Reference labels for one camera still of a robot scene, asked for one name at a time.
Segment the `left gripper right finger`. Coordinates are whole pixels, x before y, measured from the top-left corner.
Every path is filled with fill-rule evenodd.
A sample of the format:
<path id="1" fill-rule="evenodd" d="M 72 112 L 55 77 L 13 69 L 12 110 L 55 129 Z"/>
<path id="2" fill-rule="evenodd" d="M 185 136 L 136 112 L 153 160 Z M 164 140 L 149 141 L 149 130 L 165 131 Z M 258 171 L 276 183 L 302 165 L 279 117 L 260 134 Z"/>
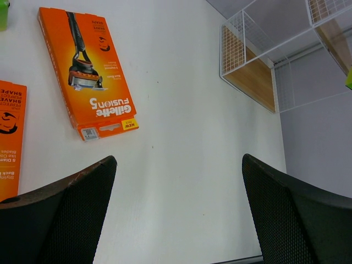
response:
<path id="1" fill-rule="evenodd" d="M 351 263 L 351 199 L 245 154 L 242 174 L 264 263 Z"/>

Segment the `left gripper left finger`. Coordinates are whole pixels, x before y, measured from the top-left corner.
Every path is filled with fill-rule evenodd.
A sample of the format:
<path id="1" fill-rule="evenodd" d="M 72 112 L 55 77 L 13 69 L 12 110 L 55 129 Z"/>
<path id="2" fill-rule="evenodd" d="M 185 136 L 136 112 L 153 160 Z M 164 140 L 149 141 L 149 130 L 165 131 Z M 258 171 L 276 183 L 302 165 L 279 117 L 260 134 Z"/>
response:
<path id="1" fill-rule="evenodd" d="M 1 263 L 93 263 L 116 170 L 107 156 L 1 201 Z"/>

